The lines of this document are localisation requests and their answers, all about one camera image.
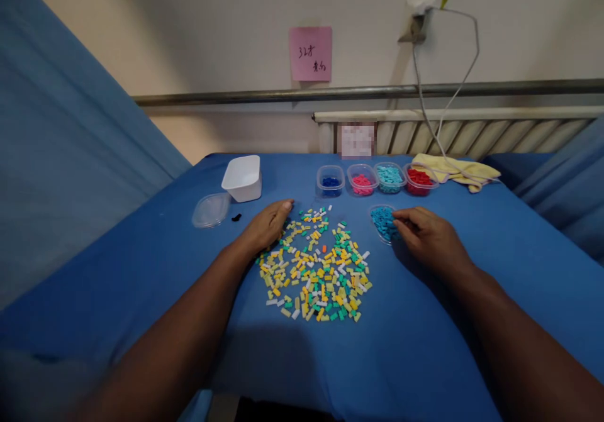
radiator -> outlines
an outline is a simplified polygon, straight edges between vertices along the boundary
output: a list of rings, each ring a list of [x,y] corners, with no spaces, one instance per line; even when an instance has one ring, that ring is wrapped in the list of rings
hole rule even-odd
[[[442,109],[426,111],[436,132]],[[451,157],[480,161],[493,153],[556,152],[604,113],[604,106],[450,109],[440,142]],[[338,150],[338,123],[377,124],[378,155],[440,155],[420,110],[317,112],[321,153]]]

hand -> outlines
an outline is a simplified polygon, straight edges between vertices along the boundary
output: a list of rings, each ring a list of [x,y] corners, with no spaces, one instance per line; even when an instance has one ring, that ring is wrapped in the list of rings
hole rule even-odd
[[[472,263],[453,226],[424,207],[394,211],[394,225],[409,251],[443,278],[472,271]]]
[[[237,243],[252,255],[273,244],[283,230],[293,203],[294,199],[286,199],[268,205],[254,216]]]

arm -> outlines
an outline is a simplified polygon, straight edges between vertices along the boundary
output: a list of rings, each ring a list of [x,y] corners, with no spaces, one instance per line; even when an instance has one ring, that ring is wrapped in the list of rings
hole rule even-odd
[[[129,349],[72,419],[176,420],[203,385],[246,267],[279,237],[292,203],[275,202],[260,212]]]
[[[465,307],[513,420],[604,420],[604,386],[472,263],[451,224],[422,207],[393,216],[411,253]]]

forearm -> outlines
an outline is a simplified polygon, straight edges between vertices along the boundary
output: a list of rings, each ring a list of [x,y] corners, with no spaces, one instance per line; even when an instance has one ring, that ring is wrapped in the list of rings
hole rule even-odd
[[[465,307],[514,420],[602,420],[604,387],[479,269],[444,276]]]
[[[201,387],[253,251],[238,242],[132,346],[76,415],[80,420],[176,420]]]

blue curtain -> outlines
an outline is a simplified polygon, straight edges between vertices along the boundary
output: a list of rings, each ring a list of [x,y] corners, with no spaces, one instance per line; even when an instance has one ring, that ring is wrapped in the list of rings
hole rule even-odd
[[[514,192],[604,266],[604,118],[592,122]]]
[[[42,0],[0,0],[0,309],[190,166]]]

